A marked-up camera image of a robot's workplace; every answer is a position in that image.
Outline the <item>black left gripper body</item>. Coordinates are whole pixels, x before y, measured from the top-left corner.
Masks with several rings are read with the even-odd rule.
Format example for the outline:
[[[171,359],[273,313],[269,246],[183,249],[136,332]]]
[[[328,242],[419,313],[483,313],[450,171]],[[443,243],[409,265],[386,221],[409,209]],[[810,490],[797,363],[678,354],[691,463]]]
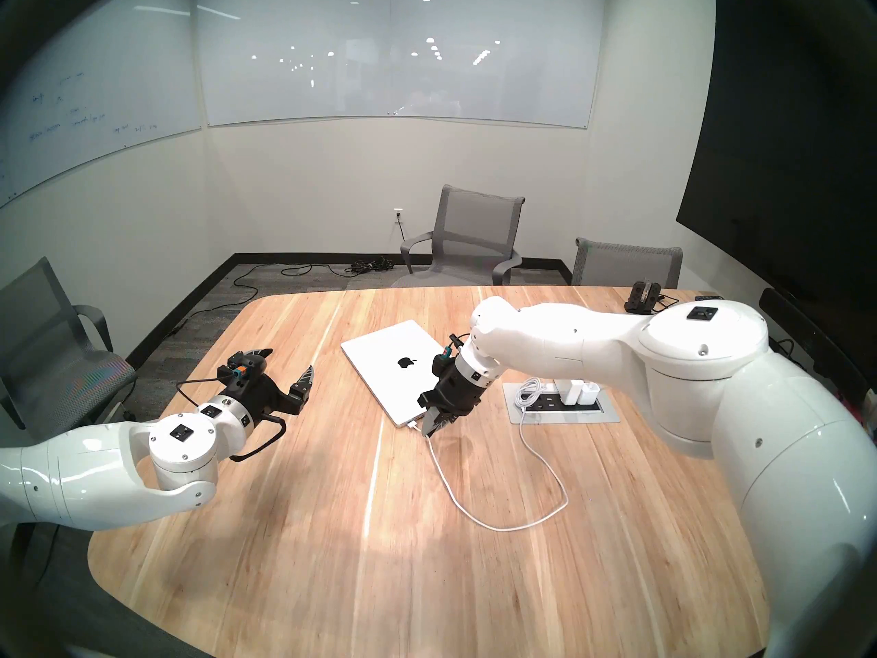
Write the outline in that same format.
[[[305,399],[291,398],[264,372],[240,379],[223,365],[218,368],[218,381],[225,385],[220,396],[240,403],[252,421],[267,419],[274,412],[297,416],[305,406]]]

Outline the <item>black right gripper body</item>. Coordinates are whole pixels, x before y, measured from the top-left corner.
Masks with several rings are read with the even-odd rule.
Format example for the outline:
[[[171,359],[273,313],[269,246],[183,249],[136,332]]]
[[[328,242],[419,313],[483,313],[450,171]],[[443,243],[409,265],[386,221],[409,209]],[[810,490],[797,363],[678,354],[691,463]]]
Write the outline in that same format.
[[[433,389],[419,395],[419,405],[452,417],[465,417],[479,404],[490,385],[489,372],[473,366],[457,354],[437,354],[432,360],[432,374],[437,377]]]

